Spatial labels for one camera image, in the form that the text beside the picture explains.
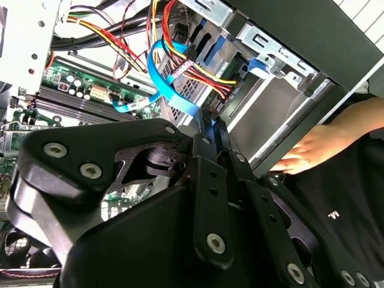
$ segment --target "black plastic panel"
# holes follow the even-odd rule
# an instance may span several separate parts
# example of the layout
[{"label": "black plastic panel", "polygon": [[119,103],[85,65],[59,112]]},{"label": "black plastic panel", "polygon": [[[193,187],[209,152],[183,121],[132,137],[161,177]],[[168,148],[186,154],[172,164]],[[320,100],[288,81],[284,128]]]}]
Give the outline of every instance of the black plastic panel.
[{"label": "black plastic panel", "polygon": [[227,1],[347,90],[383,56],[333,0]]}]

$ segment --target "orange wire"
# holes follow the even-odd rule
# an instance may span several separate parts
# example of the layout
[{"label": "orange wire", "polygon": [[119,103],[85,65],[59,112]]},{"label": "orange wire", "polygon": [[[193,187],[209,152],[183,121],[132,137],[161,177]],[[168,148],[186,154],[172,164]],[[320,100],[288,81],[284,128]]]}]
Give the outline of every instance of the orange wire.
[{"label": "orange wire", "polygon": [[50,61],[47,65],[46,69],[49,69],[53,64],[53,60],[55,60],[55,53],[53,51],[51,51],[50,54],[51,54]]}]

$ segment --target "hand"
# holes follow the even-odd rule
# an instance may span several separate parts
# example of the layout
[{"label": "hand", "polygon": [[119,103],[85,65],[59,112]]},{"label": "hand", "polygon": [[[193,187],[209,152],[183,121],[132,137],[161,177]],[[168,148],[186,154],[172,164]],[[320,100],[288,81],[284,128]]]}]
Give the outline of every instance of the hand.
[{"label": "hand", "polygon": [[334,125],[317,125],[304,136],[271,171],[297,174],[313,168],[342,150],[356,139]]}]

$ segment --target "screw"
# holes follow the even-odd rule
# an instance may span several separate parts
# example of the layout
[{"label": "screw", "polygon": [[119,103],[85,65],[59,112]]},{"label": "screw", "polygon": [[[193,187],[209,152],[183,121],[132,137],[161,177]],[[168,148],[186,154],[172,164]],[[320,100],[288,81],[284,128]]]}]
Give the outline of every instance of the screw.
[{"label": "screw", "polygon": [[236,154],[236,157],[241,161],[241,162],[245,162],[245,158],[243,155],[241,154]]},{"label": "screw", "polygon": [[64,145],[55,142],[45,144],[43,150],[45,154],[55,158],[64,157],[68,153],[68,150]]},{"label": "screw", "polygon": [[305,282],[304,274],[301,272],[300,268],[293,263],[287,265],[287,270],[289,275],[296,281],[296,283],[303,285]]},{"label": "screw", "polygon": [[278,185],[278,182],[276,181],[275,178],[270,178],[269,181],[270,181],[270,183],[272,183],[273,186],[277,186]]},{"label": "screw", "polygon": [[364,275],[362,275],[360,272],[356,273],[357,277],[359,278],[360,282],[367,288],[371,287],[370,282],[366,279]]},{"label": "screw", "polygon": [[343,276],[344,280],[351,286],[356,285],[355,279],[345,270],[341,270],[341,276]]},{"label": "screw", "polygon": [[208,138],[203,137],[203,141],[207,144],[211,144],[211,141]]},{"label": "screw", "polygon": [[172,128],[172,127],[166,127],[166,130],[170,133],[170,134],[175,134],[176,131]]},{"label": "screw", "polygon": [[222,237],[215,233],[210,233],[206,237],[206,242],[210,249],[212,249],[212,251],[217,254],[223,254],[226,250],[226,244],[224,243],[224,240]]},{"label": "screw", "polygon": [[102,174],[100,167],[98,167],[94,163],[85,163],[81,165],[80,172],[84,177],[87,177],[90,179],[100,178]]}]

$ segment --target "metal bracket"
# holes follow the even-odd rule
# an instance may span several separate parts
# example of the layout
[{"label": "metal bracket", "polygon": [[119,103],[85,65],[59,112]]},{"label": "metal bracket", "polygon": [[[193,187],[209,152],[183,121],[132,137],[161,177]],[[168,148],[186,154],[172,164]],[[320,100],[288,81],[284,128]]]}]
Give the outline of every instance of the metal bracket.
[{"label": "metal bracket", "polygon": [[233,10],[220,0],[180,0],[180,2],[222,28],[227,26],[233,16]]},{"label": "metal bracket", "polygon": [[237,35],[237,39],[260,54],[276,56],[303,76],[312,74],[312,77],[314,77],[317,75],[317,71],[310,67],[305,61],[301,60],[290,50],[251,23],[244,25],[239,35]]}]

